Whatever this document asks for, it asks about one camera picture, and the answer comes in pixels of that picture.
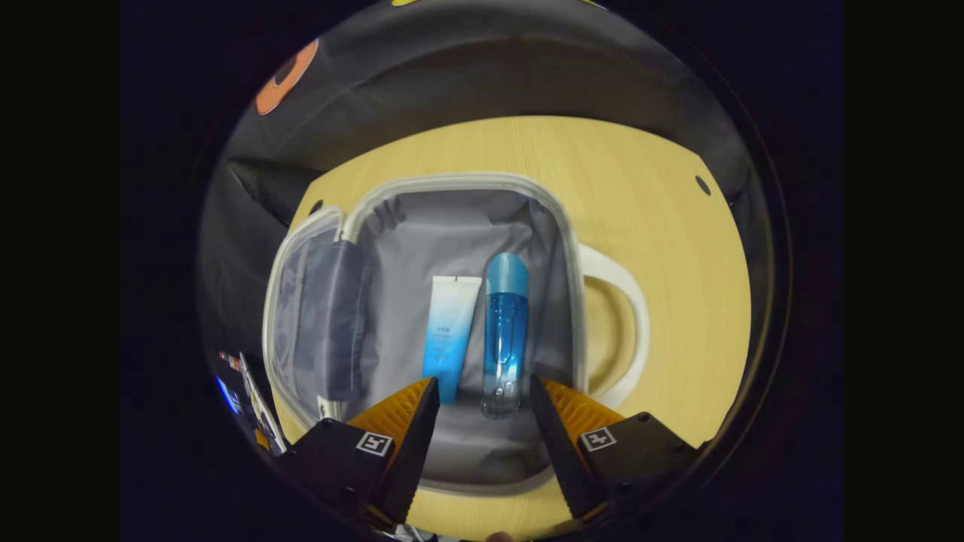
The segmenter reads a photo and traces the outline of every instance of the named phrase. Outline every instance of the gray toiletry bag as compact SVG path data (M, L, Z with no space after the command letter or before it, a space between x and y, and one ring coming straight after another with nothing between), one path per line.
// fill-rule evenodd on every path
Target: gray toiletry bag
M288 234L268 284L263 343L272 390L295 424L308 431L325 417L349 420L420 380L432 277L483 277L502 252L521 257L529 272L522 407L510 420L486 419L479 409L483 289L456 403L439 410L419 488L512 495L548 480L549 457L526 400L528 376L589 393L584 277L616 285L635 314L629 369L609 390L590 393L602 404L616 408L635 388L650 325L632 275L578 244L562 204L523 176L387 182L347 217L324 206Z

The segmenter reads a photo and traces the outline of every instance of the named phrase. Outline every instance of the white handle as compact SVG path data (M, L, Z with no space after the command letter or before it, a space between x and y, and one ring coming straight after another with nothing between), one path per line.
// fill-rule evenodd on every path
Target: white handle
M650 352L650 310L646 306L646 297L643 296L643 290L639 288L636 279L625 267L582 244L579 245L579 259L582 263L582 274L584 276L606 281L622 290L629 300L629 305L632 307L632 313L636 319L636 345L632 351L632 362L629 363L626 374L605 392L592 393L593 399L611 409L615 409L635 389L639 377L643 374L643 368L646 366L646 356Z

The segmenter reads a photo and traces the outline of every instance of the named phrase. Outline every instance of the blue bottle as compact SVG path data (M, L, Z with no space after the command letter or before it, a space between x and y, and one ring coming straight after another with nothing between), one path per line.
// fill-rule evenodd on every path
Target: blue bottle
M502 253L486 270L485 363L482 414L512 418L522 400L522 358L529 323L529 272L522 259Z

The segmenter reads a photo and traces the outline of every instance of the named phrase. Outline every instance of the light wood surface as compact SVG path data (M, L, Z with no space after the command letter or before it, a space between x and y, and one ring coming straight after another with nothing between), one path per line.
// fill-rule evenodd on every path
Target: light wood surface
M319 199L346 213L384 182L453 172L529 176L565 205L576 238L625 266L646 295L651 347L632 395L616 409L649 411L697 447L733 404L746 361L750 288L730 210L703 161L655 135L609 122L513 117L446 126L363 154L315 180L291 228ZM707 196L697 184L701 177ZM629 365L632 311L614 287L588 280L586 338L591 389ZM303 431L277 400L289 441ZM575 528L559 485L512 498L418 491L408 523L484 540L505 530L524 540Z

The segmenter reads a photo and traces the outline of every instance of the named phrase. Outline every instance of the clear plastic bottle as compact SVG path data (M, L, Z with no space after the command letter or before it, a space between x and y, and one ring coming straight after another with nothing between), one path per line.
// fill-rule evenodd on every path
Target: clear plastic bottle
M511 418L522 401L529 274L522 259L502 253L486 271L485 362L482 414Z

